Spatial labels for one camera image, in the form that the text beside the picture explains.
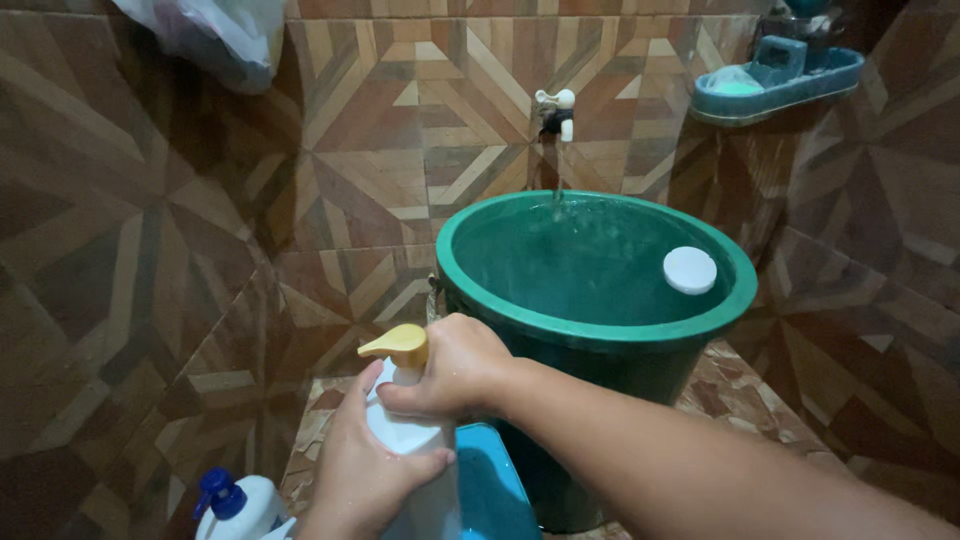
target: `white bottle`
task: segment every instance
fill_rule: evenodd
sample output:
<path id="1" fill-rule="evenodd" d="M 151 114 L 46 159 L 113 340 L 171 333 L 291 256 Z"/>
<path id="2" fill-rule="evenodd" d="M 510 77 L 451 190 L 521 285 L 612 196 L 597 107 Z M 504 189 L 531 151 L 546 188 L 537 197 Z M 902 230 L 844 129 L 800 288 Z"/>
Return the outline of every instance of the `white bottle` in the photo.
<path id="1" fill-rule="evenodd" d="M 451 422 L 394 414 L 380 404 L 377 386 L 384 382 L 409 386 L 421 375 L 422 370 L 396 367 L 387 357 L 383 373 L 367 396 L 367 424 L 383 445 L 397 454 L 429 454 L 444 447 L 456 452 L 456 430 Z M 382 540 L 456 540 L 462 530 L 454 462 L 438 479 L 410 494 Z"/>
<path id="2" fill-rule="evenodd" d="M 260 540 L 287 521 L 287 508 L 270 479 L 248 476 L 233 481 L 230 473 L 214 467 L 200 480 L 204 491 L 193 518 L 204 518 L 196 540 Z"/>

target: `faucet handle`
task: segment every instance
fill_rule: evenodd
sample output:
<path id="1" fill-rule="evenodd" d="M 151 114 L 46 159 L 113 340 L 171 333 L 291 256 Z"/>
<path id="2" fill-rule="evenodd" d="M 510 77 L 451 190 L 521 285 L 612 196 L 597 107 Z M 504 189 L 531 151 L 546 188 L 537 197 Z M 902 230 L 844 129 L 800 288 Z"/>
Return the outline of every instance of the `faucet handle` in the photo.
<path id="1" fill-rule="evenodd" d="M 575 101 L 573 92 L 566 88 L 557 92 L 555 96 L 543 90 L 537 90 L 534 97 L 537 98 L 537 103 L 552 103 L 557 106 L 557 109 L 573 109 L 573 102 Z"/>

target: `finger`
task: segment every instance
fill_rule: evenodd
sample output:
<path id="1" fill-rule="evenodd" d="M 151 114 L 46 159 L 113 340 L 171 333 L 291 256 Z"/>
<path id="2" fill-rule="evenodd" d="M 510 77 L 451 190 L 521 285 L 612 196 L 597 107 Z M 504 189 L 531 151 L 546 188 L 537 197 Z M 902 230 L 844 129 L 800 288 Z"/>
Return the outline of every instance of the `finger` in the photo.
<path id="1" fill-rule="evenodd" d="M 348 411 L 348 414 L 359 414 L 367 409 L 367 394 L 376 384 L 376 378 L 383 373 L 383 360 L 376 359 L 370 363 L 353 382 L 353 386 L 347 391 L 344 401 L 340 404 L 341 409 Z"/>
<path id="2" fill-rule="evenodd" d="M 376 387 L 376 395 L 380 403 L 392 412 L 400 414 L 423 414 L 423 397 L 420 384 L 400 386 L 392 382 L 384 382 Z"/>
<path id="3" fill-rule="evenodd" d="M 457 454 L 449 448 L 438 448 L 427 455 L 408 455 L 406 461 L 407 472 L 413 488 L 416 489 L 428 481 L 439 477 L 446 467 L 456 461 Z"/>

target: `wet hand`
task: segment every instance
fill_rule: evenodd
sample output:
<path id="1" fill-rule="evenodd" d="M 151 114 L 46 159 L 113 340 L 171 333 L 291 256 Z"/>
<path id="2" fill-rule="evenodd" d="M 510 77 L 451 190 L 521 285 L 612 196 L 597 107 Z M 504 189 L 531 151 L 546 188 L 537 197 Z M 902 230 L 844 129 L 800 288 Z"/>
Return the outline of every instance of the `wet hand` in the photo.
<path id="1" fill-rule="evenodd" d="M 513 356 L 480 321 L 453 313 L 426 329 L 430 359 L 414 386 L 383 383 L 376 393 L 394 412 L 456 418 L 495 413 L 497 379 Z"/>
<path id="2" fill-rule="evenodd" d="M 334 413 L 299 540 L 379 538 L 404 499 L 456 458 L 450 449 L 398 455 L 373 435 L 367 425 L 367 394 L 382 371 L 382 360 L 367 366 Z"/>

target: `yellow pump dispenser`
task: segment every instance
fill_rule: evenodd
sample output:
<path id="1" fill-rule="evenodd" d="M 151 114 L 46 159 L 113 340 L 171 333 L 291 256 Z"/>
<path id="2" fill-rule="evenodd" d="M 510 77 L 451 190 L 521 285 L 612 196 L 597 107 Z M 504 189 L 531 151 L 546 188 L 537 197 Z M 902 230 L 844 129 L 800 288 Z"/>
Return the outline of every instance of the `yellow pump dispenser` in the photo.
<path id="1" fill-rule="evenodd" d="M 430 358 L 426 331 L 417 325 L 399 325 L 357 349 L 360 356 L 390 355 L 396 367 L 422 369 Z"/>

